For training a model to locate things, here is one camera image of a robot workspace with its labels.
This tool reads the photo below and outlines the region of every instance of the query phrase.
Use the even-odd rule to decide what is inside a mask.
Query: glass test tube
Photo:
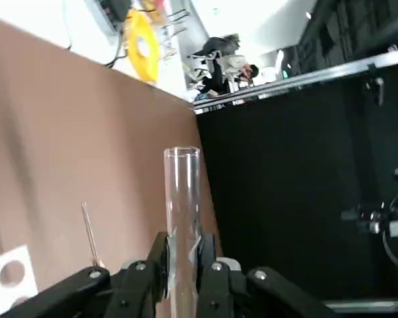
[[[166,222],[170,246],[171,317],[195,318],[196,247],[200,241],[200,150],[164,151]]]

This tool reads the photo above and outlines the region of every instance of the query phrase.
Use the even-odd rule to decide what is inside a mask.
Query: black clamp
[[[377,73],[375,64],[369,64],[368,68],[369,76],[365,79],[364,88],[372,102],[382,106],[385,99],[385,80]]]

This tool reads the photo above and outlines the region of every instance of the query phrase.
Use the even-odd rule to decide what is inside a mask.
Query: metal frame
[[[279,95],[280,93],[286,93],[290,88],[295,88],[302,85],[310,85],[322,81],[332,81],[345,76],[364,73],[369,71],[369,65],[374,65],[378,69],[394,66],[397,64],[398,51],[393,51],[378,56],[373,56],[371,58],[365,58],[363,60],[342,64],[333,68],[327,68],[325,70],[295,76],[283,81],[276,81],[273,83],[250,87],[249,89],[221,95],[217,98],[195,101],[193,102],[194,110],[208,108],[222,103],[229,103],[232,101],[237,101],[238,99],[244,99],[263,94],[277,93],[277,95]]]
[[[398,299],[327,301],[335,313],[398,313]]]

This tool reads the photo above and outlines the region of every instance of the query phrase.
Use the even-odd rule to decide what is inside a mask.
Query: screw
[[[221,266],[220,263],[213,263],[212,266],[211,266],[211,268],[212,268],[213,270],[221,270],[221,269],[223,268],[223,266]]]
[[[258,278],[259,280],[264,280],[267,277],[267,275],[262,270],[257,270],[255,272],[255,277]]]
[[[95,270],[94,272],[91,272],[89,276],[90,276],[90,278],[95,279],[95,278],[100,277],[100,275],[101,275],[101,272],[99,272],[98,270]]]
[[[217,309],[219,308],[219,306],[220,306],[220,304],[219,304],[219,303],[216,303],[215,301],[211,301],[211,303],[210,303],[210,307],[211,307],[213,310],[217,310]]]
[[[121,300],[121,301],[119,302],[119,306],[121,306],[121,307],[128,307],[128,301]]]
[[[146,264],[145,263],[138,263],[136,266],[135,266],[135,269],[136,270],[144,270],[146,268]]]

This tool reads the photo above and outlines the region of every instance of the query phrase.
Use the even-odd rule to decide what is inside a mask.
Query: brown cardboard
[[[82,201],[112,272],[146,257],[173,146],[200,146],[191,104],[0,22],[0,254],[27,244],[39,290],[90,265]]]

